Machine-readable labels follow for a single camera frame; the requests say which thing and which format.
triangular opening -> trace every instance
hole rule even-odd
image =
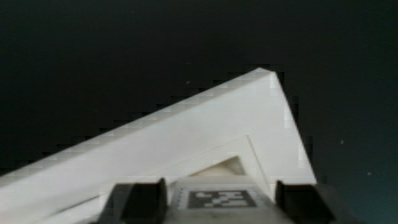
[[[191,176],[237,176],[246,175],[239,156],[223,161],[212,167],[196,172]]]

white surface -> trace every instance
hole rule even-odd
[[[233,172],[233,167],[223,166],[224,162],[228,161],[230,165],[242,166],[242,174]],[[155,172],[146,173],[141,177],[132,177],[130,180],[127,178],[125,180],[121,180],[121,182],[159,182],[159,179],[164,177],[168,182],[168,196],[171,202],[175,183],[182,177],[192,175],[223,177],[226,177],[226,175],[235,177],[237,175],[247,175],[253,178],[251,181],[255,180],[265,195],[274,198],[276,184],[271,184],[267,180],[262,164],[258,162],[258,157],[255,154],[255,149],[251,147],[249,136],[237,138],[223,146],[212,148],[210,150],[191,156],[187,159],[184,159],[176,164],[162,167]],[[102,190],[105,194],[100,198],[96,198],[86,204],[63,212],[63,214],[52,216],[52,218],[48,218],[41,222],[41,224],[80,224],[82,217],[96,217],[100,213],[98,207],[104,207],[109,199],[109,187],[105,187],[105,189]]]
[[[114,183],[157,174],[242,136],[271,186],[276,180],[315,183],[278,77],[263,69],[0,178],[0,223],[45,223],[59,210],[107,195]],[[100,212],[102,203],[89,203]]]

white panel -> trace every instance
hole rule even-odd
[[[242,136],[269,184],[315,183],[278,77],[263,69],[0,178],[0,222],[47,219],[120,180],[136,180]]]

dark background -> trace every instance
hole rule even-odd
[[[397,223],[397,11],[359,0],[2,0],[2,174],[263,66],[319,181],[368,223]]]

white triangular structure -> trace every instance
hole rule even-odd
[[[278,76],[263,69],[111,133],[0,178],[0,223],[86,223],[116,183],[166,177],[173,185],[232,158],[271,198],[278,180],[317,183]]]

